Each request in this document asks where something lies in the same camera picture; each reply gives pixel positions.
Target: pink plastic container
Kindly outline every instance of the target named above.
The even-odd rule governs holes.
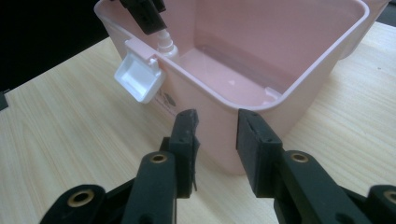
[[[196,108],[201,149],[243,174],[235,150],[238,108],[260,113],[282,136],[315,99],[338,60],[359,44],[387,0],[164,0],[161,13],[180,65],[155,49],[119,0],[95,13],[120,56],[155,59],[164,74],[151,104],[172,119]]]

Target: wooden table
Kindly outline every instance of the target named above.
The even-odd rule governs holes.
[[[284,138],[313,155],[343,187],[366,195],[396,185],[396,28],[375,23],[332,71],[316,101]],[[113,78],[110,39],[7,93],[0,112],[0,223],[37,223],[66,190],[106,190],[133,178],[173,123],[134,101]],[[224,174],[203,151],[198,191],[178,200],[178,223],[277,223],[245,176]]]

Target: container bottom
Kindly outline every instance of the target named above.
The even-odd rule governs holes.
[[[190,49],[180,60],[186,71],[234,104],[266,105],[281,96],[269,85],[259,85],[245,76],[254,71],[208,46]]]

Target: container inner wall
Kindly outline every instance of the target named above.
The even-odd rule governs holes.
[[[181,67],[240,107],[276,101],[364,15],[358,0],[164,2]],[[103,7],[105,17],[157,48],[155,34],[144,35],[120,2]]]

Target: black plastic part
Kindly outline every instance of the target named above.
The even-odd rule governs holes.
[[[149,153],[140,164],[121,223],[175,223],[175,215],[175,157],[166,151]]]
[[[3,92],[0,91],[0,111],[6,109],[8,107],[6,96]]]
[[[134,179],[109,191],[94,223],[119,224],[133,186]]]
[[[40,223],[94,223],[105,197],[100,186],[77,186],[61,195]]]
[[[286,151],[279,172],[303,223],[371,223],[309,154]]]
[[[198,125],[196,110],[185,110],[177,114],[172,135],[164,138],[161,150],[171,152],[176,157],[177,197],[190,198],[192,184],[195,186],[195,160],[199,147],[195,130]]]
[[[293,203],[274,200],[274,210],[279,224],[300,224],[301,216]]]
[[[349,197],[349,199],[356,205],[358,206],[358,208],[363,211],[364,214],[366,214],[364,212],[365,210],[365,202],[366,202],[366,197],[359,195],[356,192],[353,192],[350,189],[345,189],[343,187],[341,187],[341,189],[346,193],[346,195]]]
[[[122,5],[146,34],[151,35],[166,28],[160,12],[165,11],[162,0],[120,0]]]
[[[396,223],[396,187],[371,187],[365,206],[365,212],[373,223]]]
[[[282,153],[282,141],[257,113],[239,109],[236,149],[252,190],[258,198],[274,198],[274,165]]]

